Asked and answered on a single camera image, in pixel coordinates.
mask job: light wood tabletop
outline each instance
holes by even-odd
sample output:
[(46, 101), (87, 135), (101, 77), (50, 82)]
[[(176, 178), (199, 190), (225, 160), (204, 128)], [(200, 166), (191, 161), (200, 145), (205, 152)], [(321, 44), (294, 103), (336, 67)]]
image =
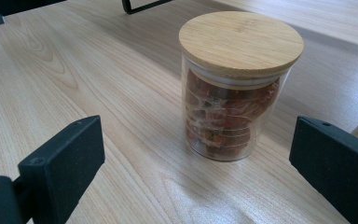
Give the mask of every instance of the light wood tabletop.
[[(178, 34), (227, 10), (285, 21), (305, 48), (256, 151), (218, 162), (186, 146)], [(5, 21), (0, 175), (15, 179), (69, 123), (102, 119), (106, 161), (68, 223), (347, 223), (288, 157), (299, 115), (358, 125), (358, 0), (175, 0), (133, 15), (118, 0), (69, 0)]]

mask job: wooden lid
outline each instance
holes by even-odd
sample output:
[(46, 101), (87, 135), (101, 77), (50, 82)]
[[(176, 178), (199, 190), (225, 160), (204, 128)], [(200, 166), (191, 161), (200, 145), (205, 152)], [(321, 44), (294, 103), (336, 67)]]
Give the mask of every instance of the wooden lid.
[(239, 11), (215, 12), (188, 21), (179, 32), (185, 56), (218, 76), (270, 77), (289, 69), (304, 43), (289, 25)]

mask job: clear glass jar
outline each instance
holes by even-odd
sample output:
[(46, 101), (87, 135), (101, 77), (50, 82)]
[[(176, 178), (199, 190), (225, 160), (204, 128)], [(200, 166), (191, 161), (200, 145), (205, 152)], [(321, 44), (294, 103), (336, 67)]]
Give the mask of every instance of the clear glass jar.
[[(278, 66), (272, 67), (246, 63), (247, 59), (252, 60), (254, 57), (258, 57), (262, 63), (277, 61), (270, 52), (267, 52), (270, 55), (268, 57), (272, 59), (267, 58), (265, 52), (261, 52), (261, 56), (257, 55), (260, 50), (256, 50), (254, 54), (246, 52), (241, 55), (243, 50), (234, 49), (243, 46), (241, 43), (236, 46), (234, 42), (243, 40), (239, 27), (242, 28), (249, 22), (260, 27), (257, 20), (265, 24), (266, 18), (253, 13), (217, 12), (189, 21), (180, 32), (186, 141), (202, 156), (218, 161), (235, 161), (254, 151), (257, 136), (268, 120), (293, 63), (302, 51), (300, 37), (301, 48), (287, 57), (290, 62), (278, 62)], [(246, 34), (246, 42), (257, 39), (260, 34), (268, 35), (268, 28), (265, 25), (261, 31), (254, 29), (255, 35)], [(257, 49), (269, 44), (245, 43), (246, 47), (249, 45)]]

